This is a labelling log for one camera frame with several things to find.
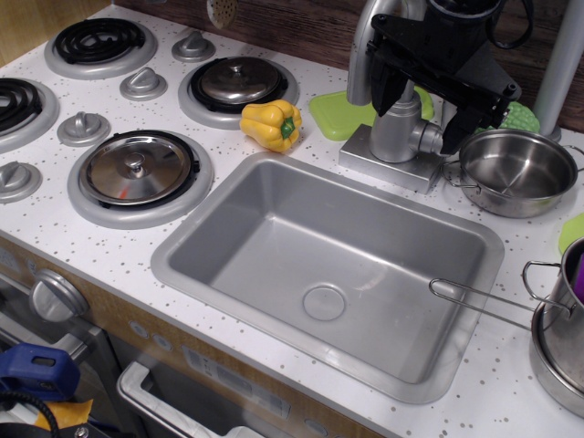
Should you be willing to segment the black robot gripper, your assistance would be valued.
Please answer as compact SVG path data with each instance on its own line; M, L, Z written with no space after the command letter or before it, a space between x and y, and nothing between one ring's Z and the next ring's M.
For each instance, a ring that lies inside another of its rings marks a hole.
M477 128L498 127L521 88L491 53L501 1L426 1L423 19L377 14L368 44L372 106L383 116L408 81L442 97L442 147L450 156Z

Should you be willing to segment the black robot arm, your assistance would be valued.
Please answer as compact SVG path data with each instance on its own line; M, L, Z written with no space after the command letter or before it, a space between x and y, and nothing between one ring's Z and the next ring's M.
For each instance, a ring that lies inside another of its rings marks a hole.
M456 153L479 128L499 127L521 95L490 49L502 7L500 1L429 1L421 20L375 15L368 53L378 114L387 113L412 81L456 108L438 154Z

